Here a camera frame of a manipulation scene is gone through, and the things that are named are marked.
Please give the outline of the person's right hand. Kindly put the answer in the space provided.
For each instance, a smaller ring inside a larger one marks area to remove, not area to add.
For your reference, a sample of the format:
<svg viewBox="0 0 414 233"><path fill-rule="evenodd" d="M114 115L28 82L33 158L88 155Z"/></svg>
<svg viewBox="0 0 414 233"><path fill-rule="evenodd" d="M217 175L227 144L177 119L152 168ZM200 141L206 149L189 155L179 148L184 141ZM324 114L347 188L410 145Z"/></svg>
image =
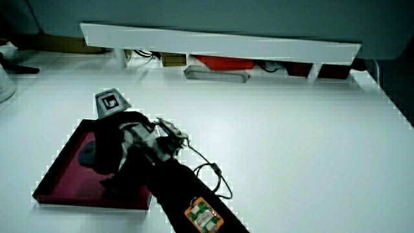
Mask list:
<svg viewBox="0 0 414 233"><path fill-rule="evenodd" d="M188 135L171 122L158 117L152 122L138 111L117 89L95 95L98 119L95 122L95 154L92 168L99 174L116 174L126 170L137 156L150 164L174 158Z"/></svg>

